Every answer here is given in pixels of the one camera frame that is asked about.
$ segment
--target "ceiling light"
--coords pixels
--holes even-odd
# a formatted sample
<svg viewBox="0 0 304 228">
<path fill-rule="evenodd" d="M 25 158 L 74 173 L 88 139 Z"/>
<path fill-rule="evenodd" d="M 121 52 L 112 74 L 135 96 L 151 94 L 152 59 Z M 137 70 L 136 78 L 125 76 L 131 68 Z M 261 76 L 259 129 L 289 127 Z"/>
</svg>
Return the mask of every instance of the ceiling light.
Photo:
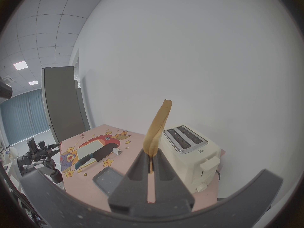
<svg viewBox="0 0 304 228">
<path fill-rule="evenodd" d="M 15 63 L 14 66 L 17 70 L 21 70 L 28 67 L 25 61 L 22 61 L 20 63 Z"/>
<path fill-rule="evenodd" d="M 30 85 L 36 85 L 36 84 L 39 84 L 39 82 L 37 80 L 35 81 L 32 81 L 32 82 L 29 82 Z"/>
</svg>

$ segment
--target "drop ceiling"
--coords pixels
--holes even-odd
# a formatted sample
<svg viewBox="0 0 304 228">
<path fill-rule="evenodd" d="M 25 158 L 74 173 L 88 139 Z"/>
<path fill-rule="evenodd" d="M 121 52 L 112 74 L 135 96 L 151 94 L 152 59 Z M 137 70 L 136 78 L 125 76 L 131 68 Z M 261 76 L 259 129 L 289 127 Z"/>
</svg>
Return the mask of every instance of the drop ceiling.
<svg viewBox="0 0 304 228">
<path fill-rule="evenodd" d="M 100 0 L 24 0 L 0 37 L 0 76 L 13 96 L 41 88 L 43 67 L 68 66 L 74 43 Z M 14 63 L 26 61 L 17 71 Z M 79 79 L 78 63 L 75 79 Z M 37 80 L 39 84 L 30 85 Z"/>
</svg>

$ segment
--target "toaster slot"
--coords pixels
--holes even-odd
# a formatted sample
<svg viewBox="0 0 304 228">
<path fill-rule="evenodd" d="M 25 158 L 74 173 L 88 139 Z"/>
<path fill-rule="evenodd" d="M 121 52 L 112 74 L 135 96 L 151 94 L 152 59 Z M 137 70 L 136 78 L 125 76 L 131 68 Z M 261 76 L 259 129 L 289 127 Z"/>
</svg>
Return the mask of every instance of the toaster slot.
<svg viewBox="0 0 304 228">
<path fill-rule="evenodd" d="M 169 129 L 168 132 L 184 150 L 191 147 L 174 129 Z"/>
<path fill-rule="evenodd" d="M 203 141 L 196 137 L 193 133 L 185 129 L 183 126 L 177 127 L 184 135 L 186 135 L 189 139 L 191 139 L 195 144 L 202 143 Z"/>
</svg>

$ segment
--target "toaster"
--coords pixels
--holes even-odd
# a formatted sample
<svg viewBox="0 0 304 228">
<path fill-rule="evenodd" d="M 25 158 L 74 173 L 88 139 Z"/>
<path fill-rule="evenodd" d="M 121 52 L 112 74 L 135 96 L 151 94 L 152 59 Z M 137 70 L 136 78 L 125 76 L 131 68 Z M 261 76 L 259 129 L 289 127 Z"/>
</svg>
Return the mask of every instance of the toaster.
<svg viewBox="0 0 304 228">
<path fill-rule="evenodd" d="M 184 125 L 164 130 L 159 148 L 191 193 L 207 187 L 220 163 L 220 147 Z"/>
</svg>

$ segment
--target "gray tray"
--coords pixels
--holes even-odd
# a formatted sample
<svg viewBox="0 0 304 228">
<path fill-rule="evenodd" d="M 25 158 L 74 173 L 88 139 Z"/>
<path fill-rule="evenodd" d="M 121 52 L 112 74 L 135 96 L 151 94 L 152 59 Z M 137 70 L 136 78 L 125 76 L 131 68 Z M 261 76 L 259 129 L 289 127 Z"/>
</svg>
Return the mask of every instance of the gray tray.
<svg viewBox="0 0 304 228">
<path fill-rule="evenodd" d="M 123 175 L 107 166 L 101 172 L 95 175 L 92 181 L 105 195 L 110 196 L 114 189 L 119 185 L 122 178 Z"/>
</svg>

